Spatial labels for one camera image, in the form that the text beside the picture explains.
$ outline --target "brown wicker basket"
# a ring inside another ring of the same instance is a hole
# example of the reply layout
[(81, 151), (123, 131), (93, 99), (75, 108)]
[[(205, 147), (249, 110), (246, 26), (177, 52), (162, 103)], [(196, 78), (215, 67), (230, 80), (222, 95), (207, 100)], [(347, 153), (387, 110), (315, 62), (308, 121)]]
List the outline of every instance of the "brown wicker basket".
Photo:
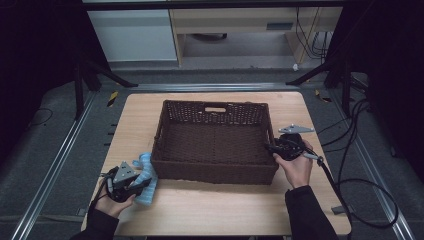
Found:
[(151, 162), (162, 179), (271, 184), (278, 164), (266, 103), (165, 100)]

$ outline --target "forearm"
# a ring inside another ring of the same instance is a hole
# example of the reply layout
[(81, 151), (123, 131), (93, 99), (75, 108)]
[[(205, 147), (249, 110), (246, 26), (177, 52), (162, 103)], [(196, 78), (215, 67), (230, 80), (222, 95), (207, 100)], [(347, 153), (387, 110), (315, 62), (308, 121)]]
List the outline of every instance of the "forearm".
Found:
[(99, 210), (93, 210), (87, 227), (70, 240), (112, 240), (119, 219), (111, 217)]
[(287, 191), (286, 205), (294, 240), (338, 239), (310, 186)]

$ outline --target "human hand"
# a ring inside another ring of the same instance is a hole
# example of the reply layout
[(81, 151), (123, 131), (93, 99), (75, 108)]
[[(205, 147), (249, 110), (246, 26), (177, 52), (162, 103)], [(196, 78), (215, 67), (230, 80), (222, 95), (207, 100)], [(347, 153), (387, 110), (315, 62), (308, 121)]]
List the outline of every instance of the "human hand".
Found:
[(95, 209), (102, 211), (104, 213), (106, 213), (109, 216), (112, 216), (114, 218), (118, 218), (119, 214), (121, 214), (121, 212), (131, 206), (134, 202), (134, 199), (136, 197), (135, 194), (131, 195), (127, 201), (119, 203), (119, 202), (115, 202), (113, 201), (106, 193), (106, 185), (103, 187), (100, 196), (104, 196), (104, 197), (100, 197), (100, 199), (97, 201), (96, 206), (94, 207)]
[[(307, 148), (312, 150), (312, 146), (308, 141), (303, 140), (303, 142)], [(287, 180), (293, 188), (309, 185), (312, 171), (312, 159), (306, 158), (303, 154), (292, 161), (285, 161), (276, 153), (272, 156), (275, 161), (283, 167)]]

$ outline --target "wooden tabletop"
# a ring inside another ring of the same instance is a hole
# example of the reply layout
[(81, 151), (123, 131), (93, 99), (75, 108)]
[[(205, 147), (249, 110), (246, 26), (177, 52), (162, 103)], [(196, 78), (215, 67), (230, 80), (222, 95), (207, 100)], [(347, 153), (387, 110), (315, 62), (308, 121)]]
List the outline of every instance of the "wooden tabletop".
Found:
[[(297, 92), (154, 93), (128, 97), (102, 172), (122, 161), (131, 164), (140, 153), (151, 152), (164, 100), (268, 103), (274, 135), (294, 123), (313, 127), (303, 97)], [(302, 137), (323, 155), (315, 132)], [(350, 232), (324, 171), (314, 164), (311, 183), (318, 201), (339, 235)], [(151, 206), (134, 204), (120, 216), (120, 236), (260, 236), (290, 235), (284, 193), (290, 189), (284, 171), (276, 172), (270, 186), (209, 184), (159, 180)]]

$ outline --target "blue cloth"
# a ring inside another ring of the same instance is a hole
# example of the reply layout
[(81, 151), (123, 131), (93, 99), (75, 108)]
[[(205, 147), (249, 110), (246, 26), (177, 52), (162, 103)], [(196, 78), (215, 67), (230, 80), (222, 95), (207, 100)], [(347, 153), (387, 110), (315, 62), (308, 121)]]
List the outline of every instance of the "blue cloth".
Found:
[(134, 181), (134, 184), (140, 184), (146, 179), (151, 178), (149, 186), (143, 189), (143, 192), (140, 196), (135, 198), (135, 202), (143, 205), (150, 206), (153, 201), (153, 195), (155, 193), (156, 185), (158, 182), (158, 176), (156, 175), (155, 170), (153, 169), (152, 164), (150, 163), (149, 152), (144, 152), (140, 154), (139, 160), (134, 160), (133, 165), (137, 168), (142, 168), (140, 176)]

